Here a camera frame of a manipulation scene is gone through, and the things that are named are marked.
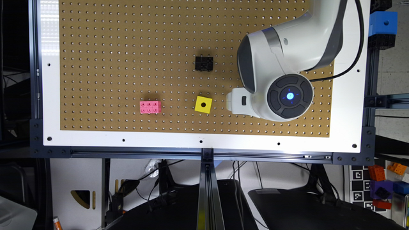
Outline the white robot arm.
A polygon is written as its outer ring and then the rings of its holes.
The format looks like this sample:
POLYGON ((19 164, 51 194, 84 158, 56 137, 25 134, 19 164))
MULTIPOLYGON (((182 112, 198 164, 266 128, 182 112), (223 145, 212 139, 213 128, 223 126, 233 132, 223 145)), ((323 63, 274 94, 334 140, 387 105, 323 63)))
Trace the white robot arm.
POLYGON ((226 97, 233 114, 291 121, 313 102, 302 71, 328 66, 343 46, 346 1, 311 1, 299 18, 246 35, 237 50, 243 86, 226 97))

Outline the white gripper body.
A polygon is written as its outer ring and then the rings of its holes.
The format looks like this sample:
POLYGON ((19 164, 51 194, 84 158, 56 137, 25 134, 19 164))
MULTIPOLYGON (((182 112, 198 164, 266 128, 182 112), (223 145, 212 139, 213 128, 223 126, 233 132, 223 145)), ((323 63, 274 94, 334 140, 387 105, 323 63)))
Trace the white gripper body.
POLYGON ((233 114, 255 115, 251 96, 252 94, 245 88, 234 88, 226 96, 226 106, 233 114))

